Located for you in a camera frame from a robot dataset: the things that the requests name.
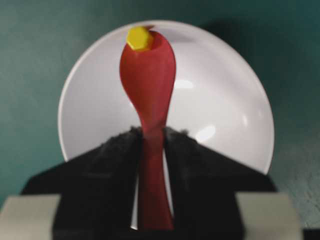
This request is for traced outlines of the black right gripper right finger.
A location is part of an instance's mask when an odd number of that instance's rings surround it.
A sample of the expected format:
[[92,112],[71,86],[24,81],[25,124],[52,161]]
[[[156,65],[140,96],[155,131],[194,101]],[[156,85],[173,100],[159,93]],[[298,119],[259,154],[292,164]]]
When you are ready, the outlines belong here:
[[237,192],[276,192],[265,174],[211,150],[186,133],[164,129],[174,211],[171,240],[241,240]]

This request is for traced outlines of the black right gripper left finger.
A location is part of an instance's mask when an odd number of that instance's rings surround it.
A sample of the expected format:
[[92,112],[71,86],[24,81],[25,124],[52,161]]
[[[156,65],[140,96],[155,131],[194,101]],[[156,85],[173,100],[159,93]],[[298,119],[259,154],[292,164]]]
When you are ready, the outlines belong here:
[[133,127],[65,163],[32,176],[23,195],[60,195],[55,240],[124,240],[130,228],[142,131]]

